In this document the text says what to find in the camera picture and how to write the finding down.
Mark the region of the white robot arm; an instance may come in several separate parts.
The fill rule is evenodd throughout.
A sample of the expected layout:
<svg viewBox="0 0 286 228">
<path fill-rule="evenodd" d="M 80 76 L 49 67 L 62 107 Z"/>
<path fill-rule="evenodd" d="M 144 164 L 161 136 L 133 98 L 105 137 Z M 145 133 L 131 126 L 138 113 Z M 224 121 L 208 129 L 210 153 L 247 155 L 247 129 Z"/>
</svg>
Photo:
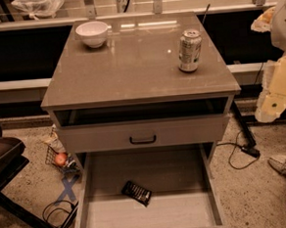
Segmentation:
<svg viewBox="0 0 286 228">
<path fill-rule="evenodd" d="M 283 51 L 276 62 L 268 60 L 262 72 L 262 92 L 257 100 L 255 118 L 271 123 L 286 110 L 286 0 L 279 0 L 258 16 L 251 30 L 271 33 L 271 44 Z"/>
</svg>

